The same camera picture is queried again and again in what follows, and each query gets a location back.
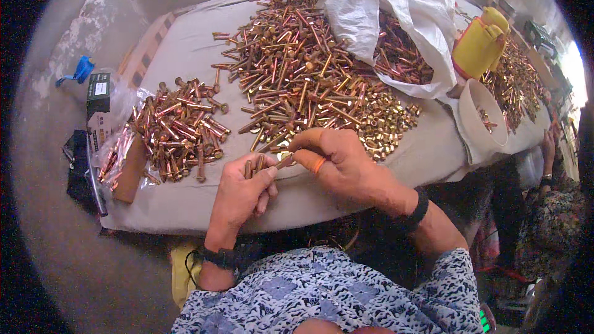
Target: yellow container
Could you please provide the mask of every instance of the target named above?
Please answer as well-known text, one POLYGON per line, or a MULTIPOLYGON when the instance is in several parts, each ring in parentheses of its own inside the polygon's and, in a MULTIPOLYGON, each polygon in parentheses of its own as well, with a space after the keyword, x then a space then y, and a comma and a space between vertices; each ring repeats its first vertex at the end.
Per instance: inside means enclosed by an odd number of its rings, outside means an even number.
POLYGON ((487 69, 494 71, 506 47, 510 26, 495 8, 483 7, 454 46, 451 58, 454 68, 465 79, 479 79, 487 69))

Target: blue and white patterned shirt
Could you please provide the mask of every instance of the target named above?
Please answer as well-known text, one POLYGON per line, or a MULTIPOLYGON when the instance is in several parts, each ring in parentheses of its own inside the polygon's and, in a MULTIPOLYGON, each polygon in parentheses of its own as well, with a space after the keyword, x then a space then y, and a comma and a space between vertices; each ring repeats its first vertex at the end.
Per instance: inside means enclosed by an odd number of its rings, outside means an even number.
POLYGON ((342 251, 314 247, 253 263, 226 292, 193 291, 172 333, 292 333, 313 317, 346 332, 483 332, 468 251, 444 253, 430 280, 409 291, 342 251))

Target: person's right hand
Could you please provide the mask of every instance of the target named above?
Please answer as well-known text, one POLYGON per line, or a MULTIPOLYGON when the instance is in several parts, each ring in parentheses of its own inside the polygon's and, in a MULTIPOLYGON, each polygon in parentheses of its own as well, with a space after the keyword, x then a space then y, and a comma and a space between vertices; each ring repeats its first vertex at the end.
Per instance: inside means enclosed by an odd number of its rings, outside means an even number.
POLYGON ((542 150, 542 157, 545 160, 545 165, 552 165, 555 160, 555 137, 551 129, 545 130, 540 149, 542 150))
POLYGON ((367 156, 353 130, 308 129, 295 136, 289 151, 310 171, 325 158, 316 178, 340 197, 377 206, 394 216, 412 213, 418 202, 415 190, 400 184, 388 168, 367 156))

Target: white sack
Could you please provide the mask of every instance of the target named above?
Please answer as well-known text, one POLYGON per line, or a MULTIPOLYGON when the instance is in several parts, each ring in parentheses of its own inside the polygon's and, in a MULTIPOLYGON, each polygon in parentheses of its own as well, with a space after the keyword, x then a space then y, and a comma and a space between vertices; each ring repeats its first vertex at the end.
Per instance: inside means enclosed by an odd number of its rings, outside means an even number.
POLYGON ((375 65, 373 53, 380 33, 379 11, 392 13, 434 70, 430 84, 415 85, 378 74, 402 92, 419 98, 444 96, 456 85, 450 51, 454 44, 454 0, 326 0, 325 13, 338 39, 347 38, 347 50, 375 65))

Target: white bowl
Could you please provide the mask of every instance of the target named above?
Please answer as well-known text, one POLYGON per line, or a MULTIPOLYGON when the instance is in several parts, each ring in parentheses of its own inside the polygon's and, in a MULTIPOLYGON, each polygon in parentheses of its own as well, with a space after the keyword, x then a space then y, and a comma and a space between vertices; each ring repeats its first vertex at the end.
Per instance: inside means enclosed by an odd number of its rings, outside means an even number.
POLYGON ((460 95, 458 111, 464 131, 475 148, 487 154, 502 151, 501 148, 507 144, 506 120, 495 97, 486 86, 475 79, 469 79, 460 95), (492 134, 483 124, 477 107, 484 109, 489 115, 489 121, 497 124, 497 127, 492 128, 492 134))

